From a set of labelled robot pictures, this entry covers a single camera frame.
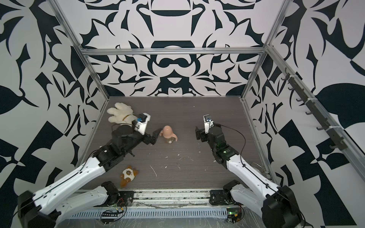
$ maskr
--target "white debris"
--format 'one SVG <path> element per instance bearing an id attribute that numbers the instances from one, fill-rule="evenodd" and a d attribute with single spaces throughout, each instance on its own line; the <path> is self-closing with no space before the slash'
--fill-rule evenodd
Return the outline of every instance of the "white debris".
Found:
<path id="1" fill-rule="evenodd" d="M 156 174 L 155 170 L 152 168 L 152 166 L 150 166 L 150 167 L 151 167 L 151 169 L 153 170 L 153 172 L 155 173 L 155 175 L 156 175 L 156 177 L 157 177 L 157 174 Z"/>

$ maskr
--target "plush toy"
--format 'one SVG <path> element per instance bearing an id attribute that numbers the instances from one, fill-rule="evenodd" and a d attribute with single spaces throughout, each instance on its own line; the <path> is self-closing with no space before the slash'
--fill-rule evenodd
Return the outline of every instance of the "plush toy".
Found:
<path id="1" fill-rule="evenodd" d="M 138 170 L 133 169 L 132 166 L 128 166 L 125 170 L 123 170 L 123 173 L 120 175 L 120 178 L 122 179 L 122 181 L 120 182 L 120 186 L 124 188 L 128 182 L 134 180 L 137 174 Z"/>
<path id="2" fill-rule="evenodd" d="M 132 121 L 137 119 L 137 117 L 133 115 L 133 110 L 130 106 L 124 103 L 115 103 L 115 107 L 116 108 L 109 108 L 107 110 L 107 113 L 113 115 L 108 118 L 109 122 L 117 124 L 132 124 Z"/>

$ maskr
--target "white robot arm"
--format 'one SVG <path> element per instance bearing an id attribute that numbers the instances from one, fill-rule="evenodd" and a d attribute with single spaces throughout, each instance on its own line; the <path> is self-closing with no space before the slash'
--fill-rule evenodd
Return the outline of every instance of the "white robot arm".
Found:
<path id="1" fill-rule="evenodd" d="M 126 154 L 132 154 L 132 149 L 139 143 L 155 144 L 162 128 L 154 131 L 152 135 L 145 133 L 150 118 L 147 113 L 142 113 L 133 121 L 133 126 L 120 125 L 112 132 L 112 139 L 75 170 L 35 193 L 22 193 L 18 197 L 18 217 L 22 226 L 53 228 L 80 211 L 104 203 L 114 203 L 119 192 L 110 181 L 92 191 L 68 197 L 92 179 L 113 168 Z"/>
<path id="2" fill-rule="evenodd" d="M 303 222 L 292 190 L 278 186 L 251 167 L 226 143 L 221 125 L 214 124 L 210 115 L 203 116 L 203 120 L 204 129 L 195 129 L 196 139 L 208 142 L 215 160 L 249 187 L 231 181 L 223 187 L 225 201 L 245 205 L 262 218 L 267 228 L 296 227 Z"/>

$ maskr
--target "table surface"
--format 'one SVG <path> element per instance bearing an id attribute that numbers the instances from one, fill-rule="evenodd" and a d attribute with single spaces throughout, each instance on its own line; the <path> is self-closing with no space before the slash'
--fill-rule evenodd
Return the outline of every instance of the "table surface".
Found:
<path id="1" fill-rule="evenodd" d="M 120 174 L 128 165 L 136 168 L 139 174 L 125 189 L 222 188 L 233 179 L 239 181 L 236 175 L 214 162 L 207 142 L 195 138 L 195 126 L 204 128 L 203 115 L 206 114 L 212 115 L 214 123 L 245 135 L 247 141 L 242 157 L 249 163 L 262 165 L 238 97 L 110 97 L 107 109 L 114 107 L 116 102 L 131 106 L 134 113 L 151 115 L 146 133 L 169 125 L 178 141 L 167 144 L 159 137 L 155 145 L 140 143 L 132 151 L 135 157 L 126 155 L 122 162 L 82 189 L 93 189 L 105 181 L 112 181 L 120 188 Z M 111 139 L 114 123 L 108 121 L 110 116 L 105 111 L 88 155 Z M 242 135 L 228 128 L 222 129 L 227 143 L 240 152 L 244 144 Z"/>

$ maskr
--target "black and white patterned wall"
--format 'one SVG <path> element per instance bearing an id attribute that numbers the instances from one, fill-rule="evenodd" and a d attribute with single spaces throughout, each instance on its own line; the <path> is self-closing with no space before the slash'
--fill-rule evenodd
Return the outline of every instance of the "black and white patterned wall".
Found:
<path id="1" fill-rule="evenodd" d="M 365 183 L 267 56 L 246 96 L 264 153 L 315 228 L 363 225 Z"/>
<path id="2" fill-rule="evenodd" d="M 364 150 L 364 1 L 294 0 L 274 48 Z M 265 59 L 246 101 L 276 178 L 314 227 L 363 227 L 365 183 Z"/>
<path id="3" fill-rule="evenodd" d="M 263 46 L 283 0 L 62 0 L 84 48 Z M 241 95 L 256 54 L 94 56 L 111 96 Z"/>
<path id="4" fill-rule="evenodd" d="M 263 46 L 283 0 L 60 0 L 83 47 Z"/>
<path id="5" fill-rule="evenodd" d="M 105 99 L 45 0 L 1 1 L 0 57 L 0 227 L 8 227 L 19 194 L 75 168 Z"/>
<path id="6" fill-rule="evenodd" d="M 365 1 L 294 0 L 275 49 L 365 151 Z"/>
<path id="7" fill-rule="evenodd" d="M 258 54 L 90 56 L 111 96 L 241 95 Z"/>

